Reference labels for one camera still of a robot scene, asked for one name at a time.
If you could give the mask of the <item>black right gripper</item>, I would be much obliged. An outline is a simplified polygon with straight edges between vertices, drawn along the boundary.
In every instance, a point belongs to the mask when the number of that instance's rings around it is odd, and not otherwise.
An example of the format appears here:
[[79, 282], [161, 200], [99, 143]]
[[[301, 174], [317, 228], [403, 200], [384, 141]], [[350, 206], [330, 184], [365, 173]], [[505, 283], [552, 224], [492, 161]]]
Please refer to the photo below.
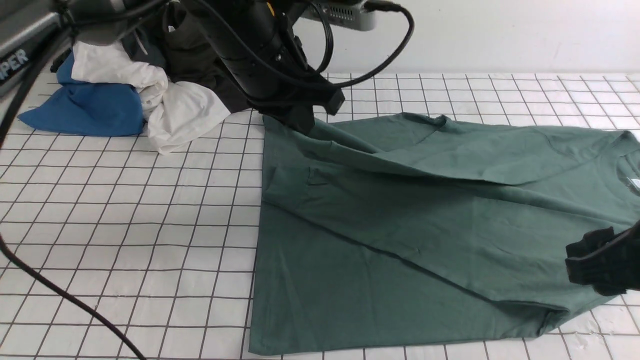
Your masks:
[[616, 233], [601, 228], [566, 246], [570, 283], [591, 286], [605, 297], [640, 289], [640, 223]]

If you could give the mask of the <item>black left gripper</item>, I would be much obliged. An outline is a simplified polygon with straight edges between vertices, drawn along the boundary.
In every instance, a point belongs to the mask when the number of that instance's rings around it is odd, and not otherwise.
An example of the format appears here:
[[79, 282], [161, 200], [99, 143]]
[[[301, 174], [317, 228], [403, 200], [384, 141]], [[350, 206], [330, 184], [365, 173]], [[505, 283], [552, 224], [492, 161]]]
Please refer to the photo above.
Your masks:
[[303, 135], [314, 129], [314, 107], [336, 114], [340, 88], [308, 64], [293, 25], [308, 0], [197, 0], [195, 18], [222, 71], [251, 107]]

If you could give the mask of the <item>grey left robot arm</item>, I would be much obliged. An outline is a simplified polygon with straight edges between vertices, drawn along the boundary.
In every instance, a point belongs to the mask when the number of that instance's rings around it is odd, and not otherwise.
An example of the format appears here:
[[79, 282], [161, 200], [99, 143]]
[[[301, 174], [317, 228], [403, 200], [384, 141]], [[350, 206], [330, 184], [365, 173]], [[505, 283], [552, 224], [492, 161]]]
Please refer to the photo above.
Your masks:
[[[248, 106], [307, 133], [315, 106], [333, 116], [345, 102], [339, 85], [308, 66], [293, 33], [293, 0], [181, 4], [215, 51], [215, 66]], [[48, 61], [75, 40], [112, 44], [165, 5], [164, 0], [3, 0], [1, 96], [16, 94], [1, 118], [1, 136]]]

